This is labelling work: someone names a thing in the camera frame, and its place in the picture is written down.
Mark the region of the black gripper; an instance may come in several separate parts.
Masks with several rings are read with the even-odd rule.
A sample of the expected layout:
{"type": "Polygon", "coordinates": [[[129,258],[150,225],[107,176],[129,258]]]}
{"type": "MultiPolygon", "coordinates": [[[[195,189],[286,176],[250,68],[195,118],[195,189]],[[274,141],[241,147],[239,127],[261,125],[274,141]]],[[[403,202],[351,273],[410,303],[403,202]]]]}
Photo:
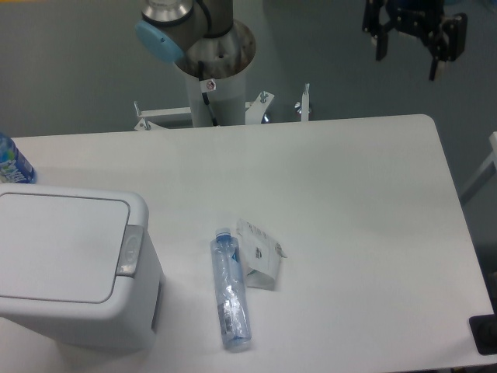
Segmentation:
{"type": "Polygon", "coordinates": [[[465,50],[467,14],[446,17],[445,1],[366,0],[362,31],[375,42],[377,61],[388,52],[388,33],[396,30],[422,42],[428,40],[433,57],[429,80],[434,81],[447,62],[456,61],[465,50]]]}

